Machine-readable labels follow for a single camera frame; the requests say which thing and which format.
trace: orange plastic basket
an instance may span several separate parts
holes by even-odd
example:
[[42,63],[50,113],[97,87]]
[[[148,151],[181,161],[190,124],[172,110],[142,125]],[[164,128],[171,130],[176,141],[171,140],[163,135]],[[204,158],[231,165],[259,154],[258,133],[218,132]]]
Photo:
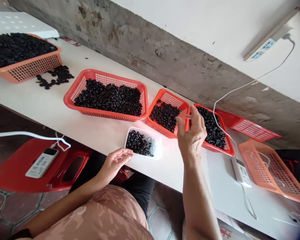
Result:
[[[206,108],[206,107],[200,105],[199,103],[195,103],[194,106],[196,108],[197,107],[205,108],[205,109],[207,109],[211,113],[213,112],[209,108]],[[218,113],[216,113],[216,112],[215,112],[215,115],[219,117],[219,124],[220,124],[220,126],[225,130],[226,133],[228,133],[227,130],[226,130],[226,126],[224,125],[224,122],[222,120],[222,117]],[[203,142],[202,147],[210,150],[211,152],[221,152],[221,153],[225,153],[225,154],[230,155],[230,156],[236,155],[236,151],[233,148],[233,145],[232,145],[232,142],[231,142],[231,139],[229,138],[229,136],[226,135],[225,138],[224,138],[224,140],[226,142],[226,145],[224,146],[224,150],[221,149],[221,148],[218,148],[218,147],[216,147],[216,146],[214,146],[214,145],[212,145],[210,143],[207,143],[206,141]]]
[[178,133],[178,125],[174,129],[174,132],[170,132],[168,129],[165,129],[161,125],[157,123],[156,120],[152,121],[149,117],[151,114],[154,106],[161,106],[161,104],[165,102],[167,104],[171,104],[174,107],[177,107],[179,110],[182,112],[179,114],[179,117],[182,118],[186,130],[188,130],[189,127],[189,120],[186,118],[186,114],[190,114],[190,105],[183,99],[177,97],[176,95],[172,94],[171,92],[165,90],[165,89],[160,89],[159,92],[157,93],[156,97],[154,98],[151,106],[150,106],[150,113],[147,116],[147,125],[158,131],[159,133],[165,135],[167,138],[178,138],[177,133]]
[[[142,104],[141,116],[137,117],[128,114],[75,106],[74,99],[81,93],[82,90],[86,89],[86,80],[88,80],[89,78],[100,81],[105,86],[111,83],[111,84],[115,84],[118,87],[125,85],[127,87],[138,88],[141,93],[140,96],[140,103]],[[118,119],[118,120],[130,121],[130,122],[135,122],[137,120],[145,119],[149,113],[148,94],[147,94],[146,85],[135,80],[119,77],[116,75],[112,75],[94,69],[85,69],[79,74],[77,79],[74,81],[74,83],[69,88],[66,95],[64,96],[63,101],[67,105],[67,107],[74,110],[78,110],[82,114],[97,116],[97,117],[112,118],[112,119]]]
[[[34,34],[28,35],[45,40]],[[29,78],[62,65],[60,56],[61,48],[56,45],[54,46],[57,48],[54,52],[46,53],[38,57],[30,58],[28,60],[0,68],[0,77],[11,83],[21,83]]]
[[300,184],[274,149],[252,139],[239,144],[239,149],[258,186],[300,202]]
[[271,132],[270,130],[261,127],[254,122],[249,121],[243,117],[224,112],[221,110],[215,110],[220,116],[222,116],[224,123],[227,127],[232,128],[238,132],[241,132],[256,141],[264,142],[271,138],[280,138],[281,136]]

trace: person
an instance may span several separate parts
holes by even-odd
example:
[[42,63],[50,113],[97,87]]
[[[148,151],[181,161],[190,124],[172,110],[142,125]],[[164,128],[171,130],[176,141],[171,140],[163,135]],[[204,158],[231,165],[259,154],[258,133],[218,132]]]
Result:
[[[207,132],[192,105],[189,131],[177,117],[178,145],[184,163],[183,204],[186,238],[222,239],[202,171],[200,149]],[[147,208],[154,180],[135,172],[122,186],[112,182],[133,151],[120,148],[105,159],[94,153],[69,194],[52,204],[11,239],[153,239]]]

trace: white plastic tray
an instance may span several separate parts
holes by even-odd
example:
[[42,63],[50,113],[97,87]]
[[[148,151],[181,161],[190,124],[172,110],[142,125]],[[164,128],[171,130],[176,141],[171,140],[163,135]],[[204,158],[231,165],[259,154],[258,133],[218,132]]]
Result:
[[0,12],[0,34],[31,33],[41,38],[59,37],[53,27],[25,12]]
[[153,137],[156,141],[155,142],[155,151],[154,151],[153,157],[148,157],[148,156],[141,155],[141,154],[138,154],[138,153],[133,153],[133,154],[144,157],[146,159],[153,159],[153,160],[161,159],[161,156],[162,156],[162,139],[161,139],[161,135],[158,134],[158,133],[155,133],[155,132],[150,132],[150,131],[147,131],[147,130],[143,130],[141,128],[131,127],[128,130],[128,133],[127,133],[127,136],[126,136],[126,141],[124,143],[124,147],[126,147],[129,132],[131,132],[132,130],[135,130],[136,132],[139,132],[140,134],[144,134],[145,136]]

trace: white cable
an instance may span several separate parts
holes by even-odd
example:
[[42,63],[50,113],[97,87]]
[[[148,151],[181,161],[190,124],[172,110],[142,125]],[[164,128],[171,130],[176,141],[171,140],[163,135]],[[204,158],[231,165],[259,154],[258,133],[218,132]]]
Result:
[[[219,125],[219,123],[218,123],[218,121],[217,121],[217,118],[216,118],[216,115],[215,115],[215,110],[216,110],[217,102],[219,102],[220,100],[222,100],[223,98],[225,98],[225,97],[226,97],[227,95],[229,95],[230,93],[232,93],[232,92],[234,92],[234,91],[237,91],[238,89],[243,88],[243,87],[245,87],[245,86],[247,86],[247,85],[249,85],[249,84],[251,84],[251,83],[256,82],[258,79],[264,77],[265,75],[267,75],[267,74],[273,72],[274,70],[278,69],[279,67],[281,67],[281,66],[285,63],[285,61],[288,59],[288,57],[290,56],[290,54],[292,53],[292,51],[294,50],[294,47],[295,47],[295,45],[296,45],[296,43],[290,38],[290,34],[285,35],[285,36],[283,37],[283,39],[289,40],[289,41],[292,43],[292,48],[291,48],[289,54],[286,56],[286,58],[283,60],[283,62],[282,62],[279,66],[277,66],[276,68],[272,69],[271,71],[269,71],[269,72],[263,74],[262,76],[256,78],[255,80],[253,80],[253,81],[251,81],[251,82],[249,82],[249,83],[247,83],[247,84],[245,84],[245,85],[243,85],[243,86],[241,86],[241,87],[238,87],[238,88],[236,88],[236,89],[234,89],[234,90],[228,92],[228,93],[225,94],[222,98],[220,98],[219,100],[217,100],[217,101],[214,103],[214,106],[213,106],[213,112],[212,112],[212,113],[213,113],[214,120],[216,121],[217,126],[224,132],[224,134],[226,134],[226,135],[232,140],[232,142],[233,142],[234,145],[236,146],[236,153],[235,153],[235,156],[234,156],[235,158],[237,157],[237,153],[238,153],[238,145],[237,145],[237,143],[232,139],[232,137],[231,137],[228,133],[226,133],[226,131]],[[246,208],[247,208],[247,210],[249,211],[249,213],[253,216],[253,218],[254,218],[254,219],[257,219],[257,216],[256,216],[256,214],[255,214],[255,212],[254,212],[254,210],[253,210],[253,207],[252,207],[252,205],[251,205],[251,202],[250,202],[250,200],[249,200],[249,198],[248,198],[248,196],[246,195],[246,192],[245,192],[245,190],[244,190],[244,186],[243,186],[243,185],[241,185],[241,186],[242,186],[242,188],[243,188],[243,193],[244,193],[244,196],[245,196],[245,204],[246,204]],[[251,212],[250,209],[248,208],[246,199],[248,200],[248,203],[249,203],[249,205],[250,205],[250,207],[251,207],[251,209],[252,209],[252,212]]]
[[233,141],[233,143],[236,145],[237,151],[238,151],[238,145],[237,145],[237,143],[232,139],[232,137],[231,137],[228,133],[226,133],[226,131],[219,125],[219,123],[218,123],[218,121],[217,121],[216,115],[215,115],[215,113],[214,113],[215,110],[216,110],[217,102],[219,102],[220,100],[222,100],[223,98],[225,98],[228,94],[230,94],[230,93],[232,93],[232,92],[234,92],[234,91],[237,91],[238,89],[243,88],[243,87],[245,87],[245,86],[247,86],[247,85],[249,85],[249,84],[251,84],[251,83],[253,83],[253,82],[256,82],[258,79],[264,77],[265,75],[267,75],[267,74],[273,72],[274,70],[276,70],[277,68],[281,67],[281,66],[285,63],[285,61],[288,59],[288,57],[290,56],[290,54],[292,53],[292,51],[294,50],[294,47],[295,47],[295,45],[296,45],[296,43],[290,38],[290,34],[285,35],[285,36],[283,37],[283,39],[287,39],[287,40],[289,40],[289,41],[292,43],[292,49],[290,50],[289,54],[286,56],[286,58],[283,60],[283,62],[282,62],[279,66],[277,66],[276,68],[272,69],[271,71],[269,71],[269,72],[263,74],[262,76],[256,78],[255,80],[253,80],[253,81],[251,81],[251,82],[249,82],[249,83],[247,83],[247,84],[245,84],[245,85],[243,85],[243,86],[241,86],[241,87],[238,87],[238,88],[236,88],[236,89],[234,89],[234,90],[228,92],[228,93],[225,94],[222,98],[220,98],[219,100],[217,100],[217,101],[214,103],[214,106],[213,106],[213,117],[214,117],[214,120],[216,121],[217,126],[218,126],[218,127],[219,127],[219,128],[220,128],[227,136],[228,136],[228,137],[230,137],[230,139],[231,139],[231,140]]
[[61,148],[61,149],[62,149],[64,152],[65,152],[66,150],[68,150],[68,149],[69,149],[69,147],[68,147],[67,149],[63,149],[63,147],[61,147],[61,145],[60,145],[59,141],[60,141],[60,140],[58,140],[58,141],[57,141],[57,144],[58,144],[58,147],[59,147],[59,148]]
[[58,138],[58,137],[57,138],[44,137],[44,136],[40,136],[40,135],[35,134],[35,133],[25,132],[25,131],[0,133],[0,137],[7,137],[7,136],[13,136],[13,135],[27,135],[27,136],[39,138],[39,139],[42,139],[42,140],[58,140],[58,141],[62,141],[64,144],[66,144],[68,146],[66,149],[63,149],[62,147],[60,147],[63,151],[66,151],[66,150],[68,150],[71,147],[71,144],[67,143],[63,138]]
[[269,166],[270,166],[270,163],[271,163],[271,160],[270,160],[270,158],[268,158],[268,156],[267,155],[265,155],[265,154],[263,154],[263,153],[261,153],[261,152],[258,152],[259,154],[261,154],[262,156],[264,156],[264,157],[266,157],[267,158],[267,160],[268,160],[268,163],[266,163],[265,161],[263,161],[264,162],[264,164],[267,166],[267,168],[269,168]]
[[[263,162],[264,162],[264,164],[267,166],[267,168],[269,168],[269,166],[270,166],[270,163],[271,163],[271,160],[270,160],[270,158],[267,156],[267,155],[265,155],[265,154],[263,154],[263,153],[261,153],[261,152],[259,152],[259,151],[257,151],[259,154],[261,154],[262,156],[264,156],[264,157],[266,157],[267,158],[267,160],[268,160],[268,162],[266,163],[264,160],[262,160]],[[277,177],[275,177],[275,176],[272,176],[275,180],[277,180],[278,182],[280,182],[281,184],[282,184],[282,186],[286,186],[280,179],[278,179]]]
[[251,214],[251,216],[252,216],[255,220],[258,220],[257,215],[256,215],[256,213],[255,213],[254,210],[253,210],[252,204],[251,204],[251,202],[250,202],[250,200],[249,200],[249,198],[248,198],[248,196],[247,196],[247,194],[246,194],[246,191],[244,190],[244,186],[243,186],[242,184],[241,184],[241,186],[242,186],[242,189],[243,189],[244,203],[245,203],[245,205],[246,205],[246,208],[247,208],[248,212]]

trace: lap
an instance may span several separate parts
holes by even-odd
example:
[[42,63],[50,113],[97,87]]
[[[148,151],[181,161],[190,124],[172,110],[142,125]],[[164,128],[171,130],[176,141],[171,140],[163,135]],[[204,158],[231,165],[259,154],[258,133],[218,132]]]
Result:
[[[81,171],[79,177],[72,185],[69,193],[73,192],[75,189],[77,189],[87,181],[91,180],[94,176],[96,176],[102,168],[106,157],[107,156],[97,151],[93,151],[85,167]],[[127,179],[122,185],[118,185],[117,183],[112,181],[110,182],[110,184],[120,186],[126,189],[128,192],[130,192],[131,195],[136,199],[137,203],[141,206],[145,215],[147,216],[147,210],[154,187],[154,182],[155,181],[152,178],[149,178],[148,176],[142,173],[134,171],[134,174],[129,179]]]

